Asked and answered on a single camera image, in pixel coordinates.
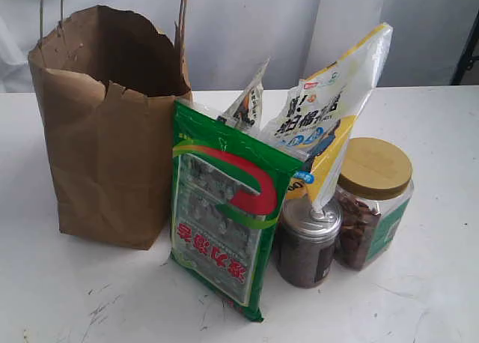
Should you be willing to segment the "dark jar with silver lid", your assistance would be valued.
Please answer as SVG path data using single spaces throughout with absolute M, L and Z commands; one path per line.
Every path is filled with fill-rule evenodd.
M 282 278 L 299 288 L 318 286 L 329 273 L 341 222 L 334 198 L 319 211 L 306 197 L 286 201 L 275 237 Z

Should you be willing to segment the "green seaweed package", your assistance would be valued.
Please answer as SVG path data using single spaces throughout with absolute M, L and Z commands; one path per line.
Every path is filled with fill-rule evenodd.
M 281 206 L 301 161 L 176 100 L 171 255 L 253 322 Z

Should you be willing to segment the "yellow white snack bag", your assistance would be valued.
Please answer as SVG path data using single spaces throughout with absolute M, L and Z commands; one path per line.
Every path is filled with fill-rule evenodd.
M 328 67 L 299 81 L 260 137 L 303 162 L 295 180 L 320 211 L 335 192 L 351 130 L 382 73 L 393 28 L 382 23 Z

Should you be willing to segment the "brown paper bag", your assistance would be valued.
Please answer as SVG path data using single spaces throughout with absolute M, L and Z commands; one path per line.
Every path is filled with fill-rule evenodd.
M 29 52 L 61 233 L 146 250 L 166 223 L 174 102 L 192 98 L 186 8 L 173 40 L 139 13 L 97 5 Z

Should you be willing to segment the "black metal stand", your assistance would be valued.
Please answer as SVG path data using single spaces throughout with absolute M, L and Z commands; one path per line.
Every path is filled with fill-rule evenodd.
M 450 85 L 460 85 L 465 73 L 470 71 L 476 62 L 478 62 L 478 55 L 475 54 L 475 47 L 478 44 L 478 14 L 472 25 L 466 40 L 466 45 L 462 51 L 460 59 L 454 70 Z

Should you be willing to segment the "small black white snack packet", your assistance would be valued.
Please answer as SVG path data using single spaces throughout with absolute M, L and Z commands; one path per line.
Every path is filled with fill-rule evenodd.
M 260 132 L 263 112 L 262 80 L 268 64 L 269 58 L 259 66 L 250 83 L 228 109 L 217 117 L 217 121 L 250 136 L 255 136 Z

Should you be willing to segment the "clear jar with gold lid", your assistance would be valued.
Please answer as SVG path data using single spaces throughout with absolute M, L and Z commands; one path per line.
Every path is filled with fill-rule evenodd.
M 397 146 L 350 139 L 335 197 L 343 211 L 336 257 L 362 270 L 391 244 L 412 197 L 412 163 Z

